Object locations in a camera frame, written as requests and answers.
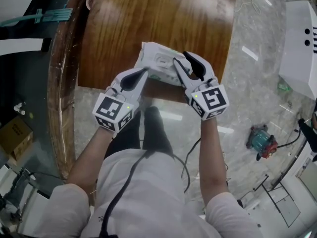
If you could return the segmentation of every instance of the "green object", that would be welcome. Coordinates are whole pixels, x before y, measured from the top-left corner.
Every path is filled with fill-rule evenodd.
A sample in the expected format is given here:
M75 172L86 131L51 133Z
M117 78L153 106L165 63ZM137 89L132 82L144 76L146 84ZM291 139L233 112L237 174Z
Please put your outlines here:
M160 77L159 77L159 76L156 76L156 75L151 75L149 78L152 78L152 79L161 81Z
M51 22L51 21L68 21L70 19L71 13L73 9L58 9L58 10L47 10L44 14L42 14L42 9L38 9L36 14L26 15L23 17L12 18L9 20L5 20L0 22L0 27L11 24L16 21L35 19L34 23L42 22Z
M286 83L280 83L278 84L278 89L284 90L286 92L289 92L290 90L292 90L292 88L290 88Z
M251 145L258 153L262 153L263 150L270 144L270 135L265 130L259 130L256 136L252 139Z

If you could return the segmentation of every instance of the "cardboard box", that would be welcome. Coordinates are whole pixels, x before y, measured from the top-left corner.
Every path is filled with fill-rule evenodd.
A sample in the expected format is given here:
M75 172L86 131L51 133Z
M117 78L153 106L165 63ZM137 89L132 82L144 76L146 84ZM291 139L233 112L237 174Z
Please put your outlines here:
M33 132L20 117L15 117L0 129L0 146L18 161L33 142Z

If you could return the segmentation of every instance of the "leg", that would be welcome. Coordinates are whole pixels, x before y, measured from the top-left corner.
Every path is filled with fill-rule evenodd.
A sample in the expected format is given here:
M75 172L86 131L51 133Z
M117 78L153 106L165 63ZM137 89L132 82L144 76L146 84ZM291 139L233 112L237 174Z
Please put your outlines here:
M173 155L172 147L164 131L162 117L157 107L149 107L144 113L143 149Z
M110 143L105 158L125 149L141 149L139 138L140 118L141 112L138 112L122 131L117 134Z

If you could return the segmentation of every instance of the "person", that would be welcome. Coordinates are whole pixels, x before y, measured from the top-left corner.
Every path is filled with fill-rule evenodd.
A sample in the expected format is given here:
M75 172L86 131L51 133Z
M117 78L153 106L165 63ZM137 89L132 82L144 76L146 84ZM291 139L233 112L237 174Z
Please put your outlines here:
M153 154L139 162L129 185L112 207L106 225L108 237L262 237L257 224L228 192L216 118L201 122L199 171L206 206L204 220L185 205L180 172L159 110L149 107L144 112L142 150L140 117L138 112L114 140L111 131L97 129L66 184L53 190L36 237L103 237L105 212L125 184L131 167L146 151ZM91 215L88 196L96 180L95 210Z
M312 114L312 127L308 126L303 118L299 119L298 125L307 139L312 151L317 153L317 99L314 112ZM313 158L313 162L315 161L317 161L317 155Z

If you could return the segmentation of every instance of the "black cable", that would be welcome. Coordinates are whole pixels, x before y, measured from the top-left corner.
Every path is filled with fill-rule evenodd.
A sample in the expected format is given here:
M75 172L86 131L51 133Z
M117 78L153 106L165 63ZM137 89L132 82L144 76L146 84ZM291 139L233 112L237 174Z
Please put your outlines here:
M101 238L105 238L105 237L109 237L108 235L108 231L107 231L107 227L108 227L108 221L109 221L109 218L110 218L110 215L111 215L111 212L113 211L114 207L116 206L116 204L119 202L119 200L121 199L122 195L124 194L125 190L127 189L128 185L130 184L131 182L131 179L132 179L132 176L133 176L133 173L135 171L135 169L137 168L139 162L141 160L143 160L147 155L148 155L148 151L146 151L132 166L131 170L130 170L130 174L128 176L128 179L127 181L125 181L123 187L121 188L121 190L118 192L118 194L114 197L114 199L111 201L111 203L109 204L106 212L105 212L105 215L104 215L104 220L103 220L103 223L102 223L102 226L101 226L101 230L100 230L100 233L99 233L99 237Z
M106 212L105 212L105 215L104 215L104 220L103 220L103 223L102 223L102 227L101 227L101 230L100 230L100 233L99 233L99 237L101 238L106 238L106 237L113 237L113 238L116 238L117 235L111 235L109 236L108 232L107 232L107 227L108 227L108 221L109 221L109 218L110 218L110 215L111 215L111 212L113 211L114 207L116 206L116 204L119 202L119 200L121 199L121 197L123 196L125 190L127 189L128 185L130 184L131 182L131 179L132 179L132 176L134 174L134 171L135 169L137 168L139 162L141 160L143 160L144 158L148 158L149 156L151 156L154 152L152 151L146 151L132 166L131 170L130 170L130 174L128 176L128 179L127 181L124 183L123 187L121 188L121 190L118 192L118 194L114 197L114 199L111 201L111 203L109 204ZM188 190L189 186L190 186L190 176L189 176L189 172L188 172L188 169L185 165L185 163L179 158L177 157L176 155L174 155L174 158L176 158L185 168L186 170L186 174L188 176L188 183L187 183L187 187L186 189L184 190L184 193Z
M287 144L284 144L284 145L279 145L279 146L277 147L277 149L295 143L295 142L299 139L300 136L301 136L301 130L299 130L298 137L297 137L294 141L292 141L292 142L290 142L290 143L287 143Z
M181 178L183 178L184 170L185 170L185 167L187 166L187 161L188 161L189 155L192 153L192 151L195 149L196 145L200 142L201 139L202 139L202 138L199 138L199 139L196 141L196 143L193 145L192 149L190 149L190 151L189 151L188 154L186 155L186 159L185 159L184 167L183 167L183 170L182 170Z
M189 172L188 172L188 169L187 169L187 166L186 164L179 158L177 157L176 155L174 155L174 158L176 158L183 166L184 166L184 169L186 170L186 174L187 174L187 177L188 177L188 182L187 182L187 187L186 189L184 190L184 193L189 189L189 186L190 186L190 176L189 176Z

